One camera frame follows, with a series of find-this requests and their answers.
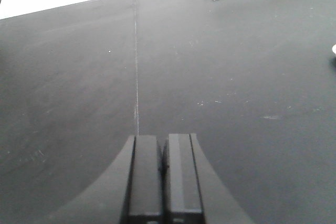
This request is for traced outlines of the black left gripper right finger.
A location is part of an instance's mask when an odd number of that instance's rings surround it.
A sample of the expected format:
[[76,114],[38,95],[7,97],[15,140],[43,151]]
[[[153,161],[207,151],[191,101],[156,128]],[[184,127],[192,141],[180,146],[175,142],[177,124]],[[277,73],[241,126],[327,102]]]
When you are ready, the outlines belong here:
[[253,223],[213,170],[196,134],[169,134],[164,165],[166,223]]

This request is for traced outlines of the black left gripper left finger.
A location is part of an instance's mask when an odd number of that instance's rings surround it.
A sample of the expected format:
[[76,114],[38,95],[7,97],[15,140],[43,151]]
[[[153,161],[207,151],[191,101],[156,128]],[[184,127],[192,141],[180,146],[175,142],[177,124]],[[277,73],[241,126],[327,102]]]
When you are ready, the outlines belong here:
[[155,136],[130,136],[104,173],[47,223],[163,223],[161,161]]

